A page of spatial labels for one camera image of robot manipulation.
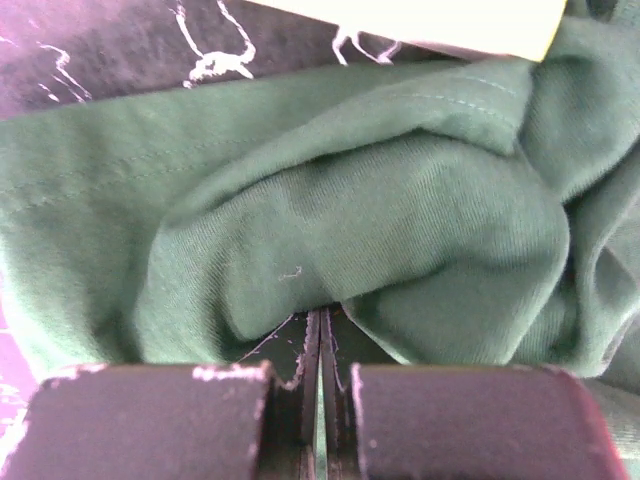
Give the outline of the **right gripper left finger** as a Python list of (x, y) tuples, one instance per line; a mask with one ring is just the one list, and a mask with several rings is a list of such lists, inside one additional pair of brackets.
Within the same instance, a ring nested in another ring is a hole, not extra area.
[(264, 362), (271, 365), (257, 479), (316, 477), (319, 350), (318, 315), (296, 313), (239, 360), (242, 366)]

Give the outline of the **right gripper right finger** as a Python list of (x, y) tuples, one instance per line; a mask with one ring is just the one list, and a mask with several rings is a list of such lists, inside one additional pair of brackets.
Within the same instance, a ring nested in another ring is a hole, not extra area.
[(395, 360), (340, 307), (324, 309), (320, 327), (327, 477), (359, 479), (351, 366), (393, 365)]

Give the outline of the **white and green t-shirt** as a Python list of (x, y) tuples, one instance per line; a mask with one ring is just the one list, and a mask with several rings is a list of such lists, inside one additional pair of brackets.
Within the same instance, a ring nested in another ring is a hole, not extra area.
[(639, 5), (540, 62), (242, 1), (1, 5), (5, 479), (257, 479), (269, 362), (342, 308), (359, 479), (639, 475)]

